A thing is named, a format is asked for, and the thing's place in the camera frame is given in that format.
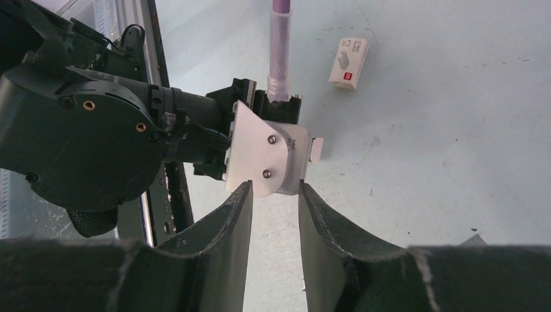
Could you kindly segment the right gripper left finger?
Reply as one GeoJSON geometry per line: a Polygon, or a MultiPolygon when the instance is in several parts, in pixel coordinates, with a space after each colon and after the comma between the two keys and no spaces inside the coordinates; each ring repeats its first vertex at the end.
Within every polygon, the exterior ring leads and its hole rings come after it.
{"type": "Polygon", "coordinates": [[[2,240],[1,310],[242,311],[252,209],[246,181],[156,248],[137,240],[2,240]]]}

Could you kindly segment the white staple box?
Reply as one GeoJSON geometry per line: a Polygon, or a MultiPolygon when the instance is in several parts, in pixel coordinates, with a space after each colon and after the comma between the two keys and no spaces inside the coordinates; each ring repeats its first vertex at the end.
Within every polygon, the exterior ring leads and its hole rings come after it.
{"type": "Polygon", "coordinates": [[[368,40],[365,38],[342,38],[335,53],[328,82],[338,88],[355,90],[368,49],[368,40]]]}

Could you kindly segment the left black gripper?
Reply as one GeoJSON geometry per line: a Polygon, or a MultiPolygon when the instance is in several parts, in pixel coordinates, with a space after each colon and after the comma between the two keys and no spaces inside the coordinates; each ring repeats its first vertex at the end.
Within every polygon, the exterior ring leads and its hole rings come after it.
{"type": "Polygon", "coordinates": [[[231,102],[92,70],[20,64],[1,76],[1,168],[64,208],[84,237],[112,231],[164,163],[229,147],[231,102]]]}

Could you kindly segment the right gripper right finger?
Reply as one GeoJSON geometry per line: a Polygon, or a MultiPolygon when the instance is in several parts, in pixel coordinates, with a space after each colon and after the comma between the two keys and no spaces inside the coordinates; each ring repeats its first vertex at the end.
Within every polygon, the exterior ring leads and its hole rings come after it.
{"type": "Polygon", "coordinates": [[[309,311],[549,311],[549,246],[401,248],[300,183],[309,311]]]}

